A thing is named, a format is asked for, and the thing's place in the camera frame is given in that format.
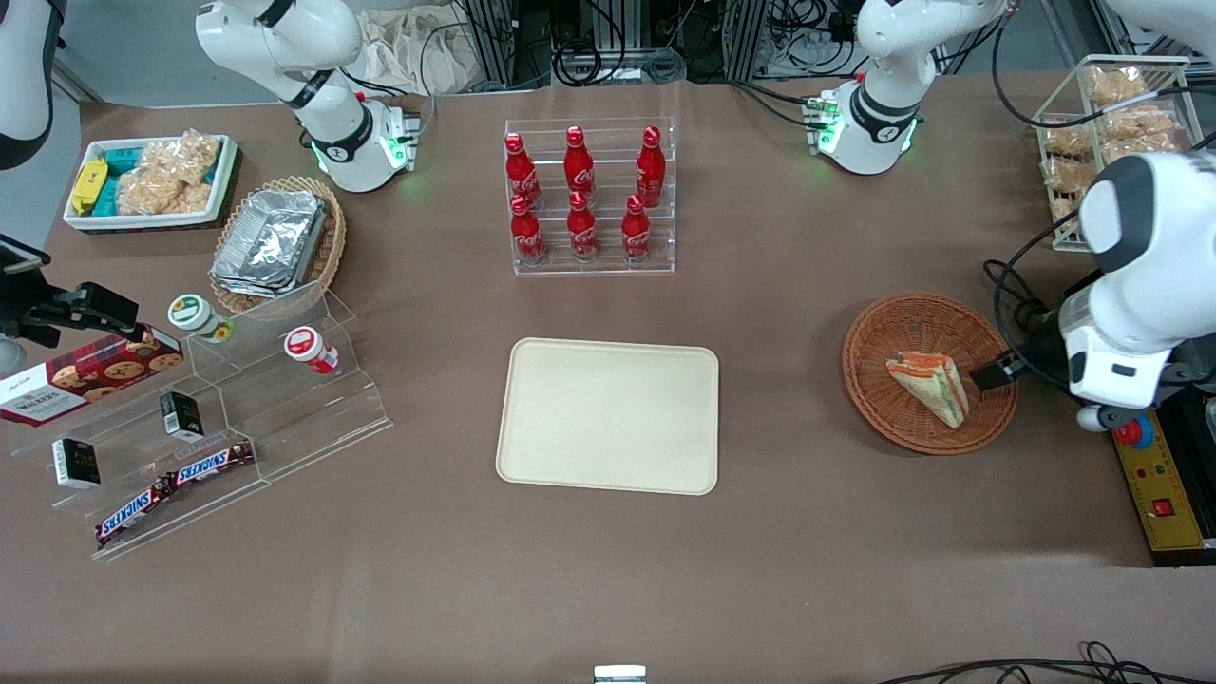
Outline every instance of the jar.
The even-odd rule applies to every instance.
[[[287,333],[283,338],[283,351],[288,357],[308,364],[322,375],[338,368],[338,351],[321,338],[320,332],[306,325]]]
[[[203,342],[220,344],[232,337],[232,321],[198,295],[182,295],[169,304],[169,323]]]

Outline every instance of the white cloth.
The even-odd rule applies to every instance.
[[[460,92],[480,83],[484,77],[473,46],[472,29],[454,26],[440,29],[422,45],[430,32],[445,24],[467,22],[465,12],[451,5],[420,5],[406,10],[364,10],[359,26],[364,32],[364,80],[395,85],[413,92]],[[422,69],[426,68],[426,88]]]

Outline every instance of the yellow control panel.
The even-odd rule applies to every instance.
[[[1124,464],[1124,476],[1127,477],[1148,545],[1154,551],[1203,549],[1203,534],[1178,480],[1173,455],[1161,434],[1161,424],[1153,411],[1144,417],[1152,430],[1128,424],[1116,431],[1115,449]]]

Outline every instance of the white jar with green lid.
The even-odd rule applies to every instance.
[[[232,337],[232,321],[215,313],[210,303],[198,295],[182,295],[174,299],[169,304],[169,323],[212,344]]]

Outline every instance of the aluminum foil container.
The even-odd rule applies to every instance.
[[[212,277],[231,292],[261,297],[297,287],[320,241],[325,214],[325,200],[311,192],[255,192],[215,256]]]

